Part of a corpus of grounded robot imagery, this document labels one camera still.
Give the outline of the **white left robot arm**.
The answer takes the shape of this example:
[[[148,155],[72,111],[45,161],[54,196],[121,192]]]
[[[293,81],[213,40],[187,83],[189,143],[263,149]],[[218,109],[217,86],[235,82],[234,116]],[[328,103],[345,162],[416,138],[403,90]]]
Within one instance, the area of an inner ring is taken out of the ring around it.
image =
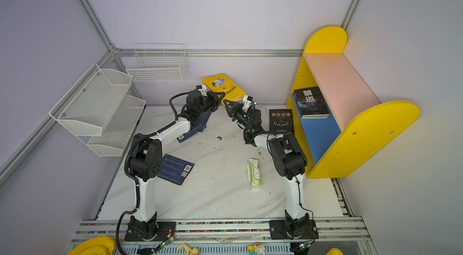
[[[157,211],[148,202],[149,183],[163,167],[163,147],[189,132],[201,122],[207,112],[215,112],[225,97],[224,92],[213,92],[197,86],[190,92],[180,93],[169,100],[174,120],[148,134],[134,135],[124,162],[124,173],[135,184],[135,208],[125,211],[130,215],[129,229],[151,238],[157,229]]]

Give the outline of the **aluminium front rail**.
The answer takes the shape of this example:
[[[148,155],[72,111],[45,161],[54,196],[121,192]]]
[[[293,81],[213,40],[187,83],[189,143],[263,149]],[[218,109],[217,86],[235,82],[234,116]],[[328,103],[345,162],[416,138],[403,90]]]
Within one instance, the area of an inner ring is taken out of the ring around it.
[[[345,255],[375,255],[377,250],[360,217],[319,218],[319,237],[309,248],[311,255],[324,255],[337,248]],[[268,255],[289,255],[293,242],[271,239],[275,230],[269,219],[177,220],[172,243],[160,250],[162,255],[179,255],[178,246],[198,248],[202,255],[247,255],[248,247],[261,243]]]

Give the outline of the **white green carton box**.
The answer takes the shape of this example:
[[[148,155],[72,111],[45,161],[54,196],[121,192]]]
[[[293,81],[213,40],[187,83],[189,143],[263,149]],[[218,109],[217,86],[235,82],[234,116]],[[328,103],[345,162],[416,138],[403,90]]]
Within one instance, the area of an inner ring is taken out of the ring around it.
[[[248,183],[251,188],[262,186],[259,163],[257,159],[249,158],[247,163]]]

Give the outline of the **yellow cartoon cover book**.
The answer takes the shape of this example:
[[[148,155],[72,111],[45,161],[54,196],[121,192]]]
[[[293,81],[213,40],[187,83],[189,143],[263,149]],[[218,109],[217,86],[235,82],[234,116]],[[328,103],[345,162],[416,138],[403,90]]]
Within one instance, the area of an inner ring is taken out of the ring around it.
[[[240,101],[245,92],[234,83],[226,74],[218,74],[202,78],[201,81],[212,91],[212,92],[224,92],[225,100],[229,101]]]

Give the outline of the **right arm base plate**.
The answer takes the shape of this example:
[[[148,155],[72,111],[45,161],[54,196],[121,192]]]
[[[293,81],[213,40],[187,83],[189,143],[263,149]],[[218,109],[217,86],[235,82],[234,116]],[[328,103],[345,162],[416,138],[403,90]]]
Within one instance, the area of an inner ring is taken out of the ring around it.
[[[314,220],[271,220],[270,221],[271,239],[318,239],[318,229]]]

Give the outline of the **yellow object bottom left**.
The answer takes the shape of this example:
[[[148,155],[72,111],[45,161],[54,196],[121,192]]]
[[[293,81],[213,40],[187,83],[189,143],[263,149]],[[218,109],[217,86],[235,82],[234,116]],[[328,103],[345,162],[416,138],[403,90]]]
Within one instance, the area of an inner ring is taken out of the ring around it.
[[[112,255],[116,241],[109,236],[99,236],[82,242],[67,255]]]

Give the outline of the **yellow object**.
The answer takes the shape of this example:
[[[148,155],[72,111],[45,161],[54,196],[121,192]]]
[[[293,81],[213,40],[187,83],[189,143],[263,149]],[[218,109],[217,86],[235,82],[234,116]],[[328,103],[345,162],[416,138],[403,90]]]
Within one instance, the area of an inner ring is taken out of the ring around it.
[[[67,255],[112,255],[116,241],[109,236],[99,236],[82,242]]]
[[[332,248],[325,255],[343,255],[343,252],[338,248]]]

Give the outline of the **blue file near left arm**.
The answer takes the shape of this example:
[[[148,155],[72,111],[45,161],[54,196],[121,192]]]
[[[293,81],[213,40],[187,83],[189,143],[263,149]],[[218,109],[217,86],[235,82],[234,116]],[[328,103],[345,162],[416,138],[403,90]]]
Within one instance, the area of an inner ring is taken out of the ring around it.
[[[183,186],[194,166],[194,163],[165,154],[162,169],[157,177],[176,186]]]

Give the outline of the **small colourful toy figure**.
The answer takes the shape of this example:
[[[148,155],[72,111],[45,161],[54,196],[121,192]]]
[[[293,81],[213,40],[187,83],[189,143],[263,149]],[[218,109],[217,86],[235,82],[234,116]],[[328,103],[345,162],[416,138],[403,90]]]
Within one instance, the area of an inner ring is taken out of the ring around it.
[[[249,245],[247,247],[249,255],[266,255],[265,245],[258,242],[254,245]]]

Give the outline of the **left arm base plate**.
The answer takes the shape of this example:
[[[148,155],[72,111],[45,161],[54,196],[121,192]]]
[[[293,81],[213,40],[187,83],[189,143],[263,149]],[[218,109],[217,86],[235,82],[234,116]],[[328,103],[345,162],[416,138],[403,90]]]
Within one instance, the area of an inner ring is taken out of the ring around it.
[[[174,221],[143,223],[139,221],[129,222],[125,242],[156,241],[168,239],[168,235],[174,235],[177,223]]]

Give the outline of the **blue file near wall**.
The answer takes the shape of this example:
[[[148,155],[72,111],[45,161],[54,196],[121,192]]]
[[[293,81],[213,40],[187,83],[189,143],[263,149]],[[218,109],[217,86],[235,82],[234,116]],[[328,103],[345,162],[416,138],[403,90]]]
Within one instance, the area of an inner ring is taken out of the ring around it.
[[[180,135],[177,138],[179,143],[182,143],[197,133],[201,133],[207,127],[207,121],[209,120],[212,112],[209,110],[206,113],[199,116],[198,124],[195,127],[192,127],[187,133]]]

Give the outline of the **black wolf cover book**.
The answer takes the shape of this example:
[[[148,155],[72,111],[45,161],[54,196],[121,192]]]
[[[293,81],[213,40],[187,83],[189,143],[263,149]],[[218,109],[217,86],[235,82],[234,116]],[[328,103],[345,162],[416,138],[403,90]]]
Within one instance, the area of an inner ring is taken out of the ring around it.
[[[293,98],[302,119],[325,119],[330,115],[328,105],[318,86],[295,89]]]

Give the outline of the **black deer cover book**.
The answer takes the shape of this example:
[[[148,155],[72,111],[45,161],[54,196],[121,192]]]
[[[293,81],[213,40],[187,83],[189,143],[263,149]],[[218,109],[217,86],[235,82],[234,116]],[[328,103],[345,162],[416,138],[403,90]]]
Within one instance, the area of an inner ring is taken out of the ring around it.
[[[275,134],[293,133],[293,112],[291,109],[270,109],[269,129]]]

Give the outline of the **yellow object bottom right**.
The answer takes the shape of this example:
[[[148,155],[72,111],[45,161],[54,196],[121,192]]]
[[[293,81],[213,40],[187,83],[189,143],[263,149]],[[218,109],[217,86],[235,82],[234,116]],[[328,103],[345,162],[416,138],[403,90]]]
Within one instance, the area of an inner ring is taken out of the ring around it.
[[[343,255],[343,252],[338,248],[332,248],[325,255]]]

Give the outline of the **beige toy figure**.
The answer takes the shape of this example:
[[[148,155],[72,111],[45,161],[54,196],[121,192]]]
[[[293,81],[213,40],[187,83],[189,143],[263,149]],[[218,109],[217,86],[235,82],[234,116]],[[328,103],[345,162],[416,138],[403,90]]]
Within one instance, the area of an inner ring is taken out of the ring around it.
[[[200,251],[198,248],[190,247],[188,244],[181,244],[177,247],[177,251],[184,251],[185,255],[199,255]]]

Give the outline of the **white mesh two-tier rack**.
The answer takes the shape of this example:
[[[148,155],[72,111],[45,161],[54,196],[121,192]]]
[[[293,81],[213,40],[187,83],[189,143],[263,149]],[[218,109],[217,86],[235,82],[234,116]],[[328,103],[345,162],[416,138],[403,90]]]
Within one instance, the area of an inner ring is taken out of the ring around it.
[[[49,115],[99,157],[121,157],[146,101],[129,94],[133,77],[93,64]]]

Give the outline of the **yellow pink blue bookshelf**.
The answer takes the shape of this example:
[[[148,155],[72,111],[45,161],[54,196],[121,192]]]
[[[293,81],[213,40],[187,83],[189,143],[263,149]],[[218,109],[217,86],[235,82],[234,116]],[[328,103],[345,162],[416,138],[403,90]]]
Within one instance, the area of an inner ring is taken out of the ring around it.
[[[409,101],[380,103],[343,54],[347,33],[339,26],[314,32],[303,51],[293,90],[319,87],[330,115],[303,119],[294,96],[295,136],[307,160],[308,179],[346,178],[419,117]]]

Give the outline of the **dark old man cover book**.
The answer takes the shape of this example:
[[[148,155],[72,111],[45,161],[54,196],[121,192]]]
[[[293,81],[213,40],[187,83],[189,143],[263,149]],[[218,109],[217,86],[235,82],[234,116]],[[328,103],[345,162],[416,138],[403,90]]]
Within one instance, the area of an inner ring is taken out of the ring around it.
[[[329,117],[329,108],[319,95],[304,96],[293,93],[296,111],[302,119],[325,119]]]

